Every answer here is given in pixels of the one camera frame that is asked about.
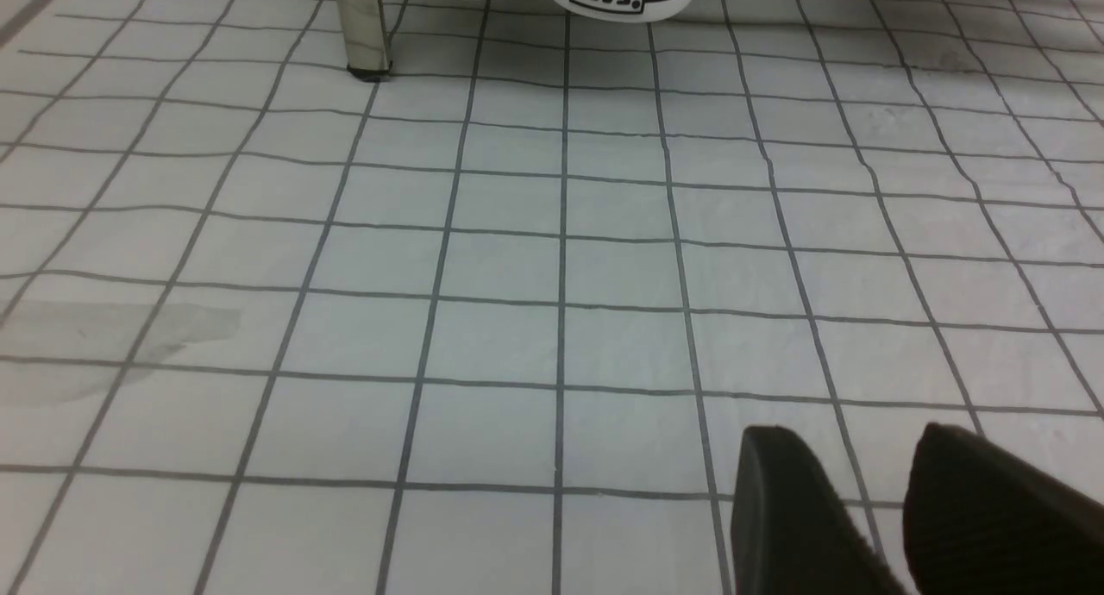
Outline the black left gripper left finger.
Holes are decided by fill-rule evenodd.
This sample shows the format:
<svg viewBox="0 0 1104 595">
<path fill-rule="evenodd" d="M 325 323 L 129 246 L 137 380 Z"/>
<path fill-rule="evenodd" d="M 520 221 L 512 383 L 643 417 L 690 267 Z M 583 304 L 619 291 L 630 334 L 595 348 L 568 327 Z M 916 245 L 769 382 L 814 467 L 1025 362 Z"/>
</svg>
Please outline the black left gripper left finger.
<svg viewBox="0 0 1104 595">
<path fill-rule="evenodd" d="M 731 517 L 737 594 L 903 594 L 867 543 L 820 461 L 796 433 L 741 436 Z"/>
</svg>

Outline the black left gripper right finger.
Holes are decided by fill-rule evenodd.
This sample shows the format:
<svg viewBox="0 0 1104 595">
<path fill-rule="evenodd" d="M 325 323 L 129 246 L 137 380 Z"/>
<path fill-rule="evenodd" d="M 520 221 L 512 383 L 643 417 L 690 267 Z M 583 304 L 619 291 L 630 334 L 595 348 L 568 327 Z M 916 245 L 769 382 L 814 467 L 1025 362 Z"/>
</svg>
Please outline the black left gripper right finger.
<svg viewBox="0 0 1104 595">
<path fill-rule="evenodd" d="M 922 594 L 1103 591 L 1100 502 L 972 431 L 925 426 L 902 519 Z"/>
</svg>

